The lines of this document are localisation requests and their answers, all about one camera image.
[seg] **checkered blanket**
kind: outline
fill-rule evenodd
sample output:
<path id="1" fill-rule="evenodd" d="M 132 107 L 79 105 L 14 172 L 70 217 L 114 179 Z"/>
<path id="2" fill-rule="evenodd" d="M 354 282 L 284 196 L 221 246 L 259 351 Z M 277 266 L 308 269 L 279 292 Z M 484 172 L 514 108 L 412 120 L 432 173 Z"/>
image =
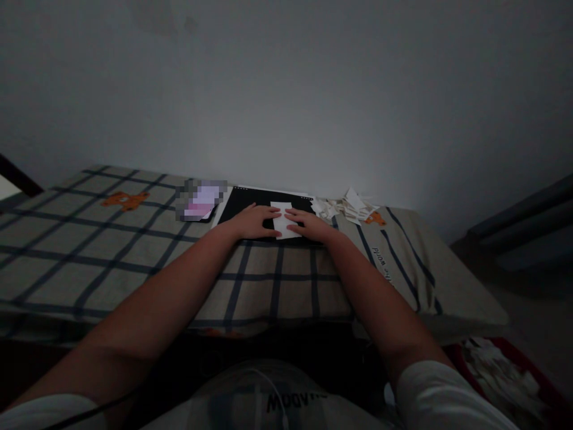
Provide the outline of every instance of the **checkered blanket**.
<path id="1" fill-rule="evenodd" d="M 96 165 L 0 217 L 0 313 L 12 316 L 0 314 L 0 336 L 18 337 L 49 318 L 57 320 L 57 332 L 44 333 L 46 342 L 69 339 L 65 331 L 82 333 L 199 240 L 210 223 L 176 219 L 177 187 L 186 179 Z M 131 211 L 102 205 L 118 192 L 149 195 Z M 337 216 L 332 224 L 412 309 L 430 318 L 430 329 L 437 317 L 453 317 L 446 328 L 464 332 L 507 323 L 499 304 L 418 214 L 379 212 L 380 223 L 356 226 Z M 242 241 L 189 329 L 246 337 L 270 324 L 353 319 L 325 248 Z"/>
<path id="2" fill-rule="evenodd" d="M 93 166 L 10 210 L 0 218 L 1 309 L 100 321 L 211 228 L 176 220 L 186 179 Z M 102 206 L 117 192 L 149 197 L 133 211 Z M 190 328 L 249 336 L 316 319 L 352 319 L 326 250 L 242 241 Z"/>

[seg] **black cable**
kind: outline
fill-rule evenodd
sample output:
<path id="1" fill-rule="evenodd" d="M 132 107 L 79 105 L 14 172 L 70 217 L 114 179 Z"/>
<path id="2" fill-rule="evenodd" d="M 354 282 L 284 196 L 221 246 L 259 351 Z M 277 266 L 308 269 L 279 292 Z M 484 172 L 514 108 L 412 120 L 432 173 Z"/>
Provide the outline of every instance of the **black cable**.
<path id="1" fill-rule="evenodd" d="M 142 386 L 140 385 L 139 387 L 135 388 L 135 390 L 133 390 L 132 392 L 127 393 L 126 395 L 118 398 L 117 400 L 112 400 L 111 402 L 106 403 L 106 404 L 104 404 L 100 407 L 97 407 L 95 409 L 83 412 L 83 413 L 78 414 L 78 415 L 74 415 L 70 418 L 65 419 L 64 421 L 60 421 L 59 423 L 52 424 L 49 427 L 44 427 L 42 430 L 61 430 L 61 429 L 64 429 L 66 427 L 69 427 L 70 425 L 79 423 L 80 421 L 87 420 L 88 418 L 91 418 L 91 417 L 99 414 L 100 412 L 105 411 L 106 409 L 109 409 L 109 408 L 114 407 L 120 403 L 123 403 L 124 401 L 129 399 L 129 397 L 136 394 L 141 389 L 141 387 Z"/>

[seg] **forearm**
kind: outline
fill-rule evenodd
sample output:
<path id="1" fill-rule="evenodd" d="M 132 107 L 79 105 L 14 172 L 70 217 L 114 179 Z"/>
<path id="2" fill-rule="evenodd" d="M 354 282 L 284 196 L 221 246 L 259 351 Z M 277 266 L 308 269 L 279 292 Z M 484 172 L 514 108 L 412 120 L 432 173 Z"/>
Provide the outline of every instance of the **forearm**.
<path id="1" fill-rule="evenodd" d="M 346 294 L 378 348 L 394 386 L 402 371 L 417 361 L 435 360 L 451 366 L 406 300 L 348 237 L 336 233 L 326 246 Z"/>
<path id="2" fill-rule="evenodd" d="M 12 406 L 61 392 L 103 404 L 134 389 L 195 316 L 236 240 L 224 225 L 209 231 L 134 291 Z"/>
<path id="3" fill-rule="evenodd" d="M 237 239 L 225 225 L 210 230 L 133 292 L 80 346 L 157 359 L 196 315 Z"/>

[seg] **left hand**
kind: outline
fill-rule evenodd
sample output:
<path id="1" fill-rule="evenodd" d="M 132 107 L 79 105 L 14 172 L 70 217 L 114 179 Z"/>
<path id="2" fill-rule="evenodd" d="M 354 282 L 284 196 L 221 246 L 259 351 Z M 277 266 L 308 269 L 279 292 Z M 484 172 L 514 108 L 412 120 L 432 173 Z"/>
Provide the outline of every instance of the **left hand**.
<path id="1" fill-rule="evenodd" d="M 257 206 L 253 203 L 221 225 L 229 228 L 236 235 L 237 240 L 280 237 L 281 232 L 263 227 L 264 220 L 281 216 L 277 212 L 280 212 L 280 209 L 276 207 Z"/>

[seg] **white t-shirt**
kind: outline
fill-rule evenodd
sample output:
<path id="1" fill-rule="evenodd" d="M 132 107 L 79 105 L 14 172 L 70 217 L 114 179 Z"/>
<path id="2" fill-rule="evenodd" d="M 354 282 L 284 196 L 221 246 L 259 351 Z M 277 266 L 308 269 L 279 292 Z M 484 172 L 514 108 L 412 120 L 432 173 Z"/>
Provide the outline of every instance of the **white t-shirt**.
<path id="1" fill-rule="evenodd" d="M 272 384 L 253 369 L 262 372 Z M 435 361 L 408 367 L 396 393 L 403 422 L 380 420 L 348 400 L 321 389 L 300 369 L 282 361 L 232 367 L 200 388 L 188 401 L 143 427 L 163 429 L 512 429 L 517 427 L 480 397 L 455 370 Z M 91 400 L 58 394 L 19 405 L 0 415 L 0 429 L 35 430 L 96 408 Z M 103 414 L 68 427 L 105 430 Z"/>

